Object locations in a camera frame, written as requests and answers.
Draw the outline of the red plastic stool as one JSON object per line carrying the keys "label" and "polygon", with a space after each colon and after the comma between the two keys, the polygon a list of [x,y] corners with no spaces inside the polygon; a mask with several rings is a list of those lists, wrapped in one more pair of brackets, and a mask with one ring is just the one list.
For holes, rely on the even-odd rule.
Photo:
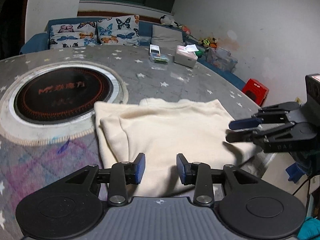
{"label": "red plastic stool", "polygon": [[269,89],[256,79],[249,79],[242,92],[257,105],[262,106],[267,98]]}

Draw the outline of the grey cushion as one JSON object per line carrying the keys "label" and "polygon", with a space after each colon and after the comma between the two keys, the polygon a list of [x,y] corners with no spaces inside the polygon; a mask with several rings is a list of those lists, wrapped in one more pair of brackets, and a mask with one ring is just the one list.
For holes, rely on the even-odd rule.
{"label": "grey cushion", "polygon": [[177,46],[183,45],[183,36],[180,31],[153,25],[151,44],[160,48],[175,50]]}

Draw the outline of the black white plush toy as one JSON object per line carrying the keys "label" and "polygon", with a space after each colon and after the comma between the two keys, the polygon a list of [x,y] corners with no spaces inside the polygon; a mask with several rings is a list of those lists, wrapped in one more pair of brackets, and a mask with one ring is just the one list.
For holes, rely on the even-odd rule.
{"label": "black white plush toy", "polygon": [[160,23],[161,23],[161,25],[165,25],[165,26],[171,27],[171,28],[177,28],[178,27],[177,22],[175,22],[173,19],[171,19],[167,15],[163,15],[163,16],[160,17]]}

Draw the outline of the white tissue box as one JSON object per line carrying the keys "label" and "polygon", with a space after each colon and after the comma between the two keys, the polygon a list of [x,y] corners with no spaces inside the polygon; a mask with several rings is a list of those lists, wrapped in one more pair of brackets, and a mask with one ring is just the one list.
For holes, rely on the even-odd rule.
{"label": "white tissue box", "polygon": [[199,50],[195,44],[177,46],[174,55],[174,62],[188,68],[194,68],[198,59],[195,53],[196,51]]}

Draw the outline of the clear plastic storage bin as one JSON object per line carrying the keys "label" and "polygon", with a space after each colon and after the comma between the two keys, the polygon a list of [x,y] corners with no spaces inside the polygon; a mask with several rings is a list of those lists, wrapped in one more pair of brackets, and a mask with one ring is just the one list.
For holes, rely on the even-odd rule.
{"label": "clear plastic storage bin", "polygon": [[209,48],[206,61],[224,72],[232,73],[238,60],[232,57],[228,50],[223,48]]}

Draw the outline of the left butterfly pillow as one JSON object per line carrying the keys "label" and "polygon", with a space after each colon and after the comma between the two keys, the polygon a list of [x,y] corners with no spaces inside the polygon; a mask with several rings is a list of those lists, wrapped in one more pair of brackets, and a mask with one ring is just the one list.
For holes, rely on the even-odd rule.
{"label": "left butterfly pillow", "polygon": [[56,24],[49,30],[49,48],[69,48],[97,45],[97,23],[94,21],[77,24]]}

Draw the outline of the right butterfly pillow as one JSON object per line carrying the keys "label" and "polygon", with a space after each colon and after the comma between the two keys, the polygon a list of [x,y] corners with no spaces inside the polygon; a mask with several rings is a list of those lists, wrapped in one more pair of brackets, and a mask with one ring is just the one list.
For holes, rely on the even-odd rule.
{"label": "right butterfly pillow", "polygon": [[102,45],[139,46],[139,15],[100,19],[97,32]]}

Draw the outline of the white rectangular device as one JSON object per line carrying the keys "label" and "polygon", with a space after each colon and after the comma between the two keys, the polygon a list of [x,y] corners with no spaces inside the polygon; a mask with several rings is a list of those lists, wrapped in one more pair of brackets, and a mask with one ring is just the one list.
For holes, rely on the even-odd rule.
{"label": "white rectangular device", "polygon": [[160,52],[159,46],[154,45],[154,44],[150,44],[150,46],[149,46],[149,55],[150,56],[160,56],[161,52]]}

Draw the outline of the cream garment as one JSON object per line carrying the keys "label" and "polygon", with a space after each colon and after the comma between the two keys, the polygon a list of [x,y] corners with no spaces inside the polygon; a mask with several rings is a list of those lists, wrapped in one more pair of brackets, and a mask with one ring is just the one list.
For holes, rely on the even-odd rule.
{"label": "cream garment", "polygon": [[225,140],[232,121],[219,100],[193,102],[143,99],[137,105],[98,101],[94,104],[99,151],[104,167],[145,154],[141,183],[132,194],[165,197],[187,189],[179,180],[176,156],[221,169],[240,165],[260,149],[252,143]]}

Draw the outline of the round black induction cooktop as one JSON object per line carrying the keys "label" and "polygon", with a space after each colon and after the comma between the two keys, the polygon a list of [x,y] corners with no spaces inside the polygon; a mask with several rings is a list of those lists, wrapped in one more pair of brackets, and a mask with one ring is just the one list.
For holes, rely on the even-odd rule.
{"label": "round black induction cooktop", "polygon": [[126,104],[128,99],[126,83],[106,65],[45,64],[1,88],[1,136],[23,146],[84,137],[95,130],[97,101]]}

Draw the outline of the blue sofa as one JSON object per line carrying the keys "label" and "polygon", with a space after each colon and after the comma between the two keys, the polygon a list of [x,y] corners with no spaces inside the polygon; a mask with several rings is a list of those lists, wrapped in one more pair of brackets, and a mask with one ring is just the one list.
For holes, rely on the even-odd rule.
{"label": "blue sofa", "polygon": [[[19,54],[35,53],[39,51],[44,51],[49,49],[50,41],[50,30],[53,25],[63,25],[64,23],[70,24],[80,24],[82,22],[91,22],[101,20],[101,17],[73,17],[73,18],[61,18],[55,20],[49,20],[47,24],[47,30],[43,33],[35,34],[29,41],[27,41],[20,49]],[[152,37],[152,26],[159,25],[155,21],[139,21],[139,45],[143,47],[149,47]],[[221,77],[226,79],[228,82],[233,84],[239,90],[242,90],[245,86],[245,82],[239,77],[231,72],[223,71],[216,66],[210,64],[206,61],[206,53],[198,59],[198,62],[211,69],[212,71],[219,74]]]}

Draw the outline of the yellow plush toy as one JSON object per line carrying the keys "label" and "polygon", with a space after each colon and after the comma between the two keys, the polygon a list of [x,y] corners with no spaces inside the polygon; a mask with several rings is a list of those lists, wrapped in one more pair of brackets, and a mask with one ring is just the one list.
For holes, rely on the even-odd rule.
{"label": "yellow plush toy", "polygon": [[204,48],[217,48],[217,39],[214,37],[203,38],[199,40],[199,45]]}

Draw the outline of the butterfly pillow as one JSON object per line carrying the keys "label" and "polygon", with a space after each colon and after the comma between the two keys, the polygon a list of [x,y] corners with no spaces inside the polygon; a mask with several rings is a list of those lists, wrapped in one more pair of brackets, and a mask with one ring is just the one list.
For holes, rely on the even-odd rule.
{"label": "butterfly pillow", "polygon": [[139,46],[139,15],[100,19],[97,32],[102,45]]}
{"label": "butterfly pillow", "polygon": [[49,30],[49,48],[69,48],[97,45],[97,23],[94,21],[77,24],[56,24]]}

